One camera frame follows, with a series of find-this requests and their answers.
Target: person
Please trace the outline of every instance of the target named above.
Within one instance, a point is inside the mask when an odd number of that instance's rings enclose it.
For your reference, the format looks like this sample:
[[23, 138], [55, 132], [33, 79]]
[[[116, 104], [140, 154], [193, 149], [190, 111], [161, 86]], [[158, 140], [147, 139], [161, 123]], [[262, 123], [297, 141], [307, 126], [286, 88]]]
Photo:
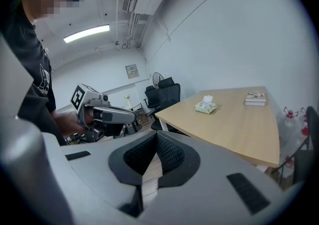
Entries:
[[[56, 136], [60, 145], [64, 137], [84, 133], [75, 112], [58, 113], [52, 90], [51, 64], [47, 50], [35, 33], [35, 22], [59, 8], [79, 0], [19, 0], [10, 10], [2, 26], [2, 33], [13, 53], [34, 81], [21, 105], [18, 116], [35, 124], [42, 132]], [[85, 114], [86, 123], [93, 120], [93, 112]]]

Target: wooden table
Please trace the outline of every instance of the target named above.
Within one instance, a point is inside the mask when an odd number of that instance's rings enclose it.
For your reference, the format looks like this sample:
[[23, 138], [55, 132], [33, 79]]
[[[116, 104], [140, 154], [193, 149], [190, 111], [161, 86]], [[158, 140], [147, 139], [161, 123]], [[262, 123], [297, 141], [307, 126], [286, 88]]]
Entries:
[[[266, 93], [265, 87], [201, 91], [158, 113], [163, 130], [166, 123], [183, 133], [235, 152], [264, 171], [279, 163], [276, 117], [266, 95], [266, 106], [245, 106], [248, 92]], [[194, 111], [194, 105], [212, 95], [217, 109], [211, 114]]]

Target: black rubber pad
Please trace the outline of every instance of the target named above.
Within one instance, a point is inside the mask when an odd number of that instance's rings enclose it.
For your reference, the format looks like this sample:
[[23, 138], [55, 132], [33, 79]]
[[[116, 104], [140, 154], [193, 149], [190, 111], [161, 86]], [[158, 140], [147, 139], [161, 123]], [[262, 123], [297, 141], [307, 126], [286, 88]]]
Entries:
[[89, 153], [88, 151], [81, 151], [81, 152], [65, 155], [65, 157], [68, 161], [70, 161], [70, 160], [74, 160], [74, 159], [83, 158], [83, 157], [86, 157], [89, 155], [91, 155], [91, 153]]
[[243, 174], [228, 175], [227, 179], [252, 215], [270, 204], [264, 195]]

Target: tissue box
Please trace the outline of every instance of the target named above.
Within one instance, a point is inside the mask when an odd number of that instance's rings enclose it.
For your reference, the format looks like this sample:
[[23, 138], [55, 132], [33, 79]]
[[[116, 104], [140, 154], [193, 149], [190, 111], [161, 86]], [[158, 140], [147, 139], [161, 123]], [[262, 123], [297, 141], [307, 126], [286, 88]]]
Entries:
[[217, 108], [215, 103], [204, 103], [200, 102], [194, 106], [194, 110], [206, 114], [210, 114], [213, 110]]

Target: hand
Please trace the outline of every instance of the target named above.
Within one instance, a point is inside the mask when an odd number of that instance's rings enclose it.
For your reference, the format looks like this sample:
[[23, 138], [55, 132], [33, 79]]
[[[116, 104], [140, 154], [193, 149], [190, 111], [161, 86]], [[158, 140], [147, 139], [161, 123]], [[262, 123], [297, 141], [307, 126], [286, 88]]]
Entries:
[[[76, 112], [57, 113], [56, 111], [53, 111], [51, 112], [51, 116], [59, 127], [63, 137], [67, 137], [75, 133], [85, 133], [84, 128], [79, 125]], [[86, 113], [84, 114], [84, 119], [87, 124], [92, 123], [92, 109], [86, 111]]]

